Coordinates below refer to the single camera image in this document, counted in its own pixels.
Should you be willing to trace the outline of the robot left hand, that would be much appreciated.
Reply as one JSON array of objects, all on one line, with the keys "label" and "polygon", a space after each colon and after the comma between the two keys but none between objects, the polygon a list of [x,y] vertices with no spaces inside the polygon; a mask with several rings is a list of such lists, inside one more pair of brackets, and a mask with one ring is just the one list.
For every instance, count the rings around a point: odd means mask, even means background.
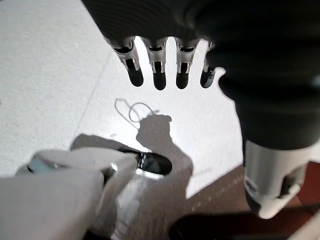
[{"label": "robot left hand", "polygon": [[176,86],[188,85],[196,47],[208,42],[200,84],[235,104],[247,203],[274,217],[301,190],[320,139],[320,3],[317,0],[85,0],[131,83],[143,84],[141,37],[154,86],[166,86],[166,41],[176,42]]}]

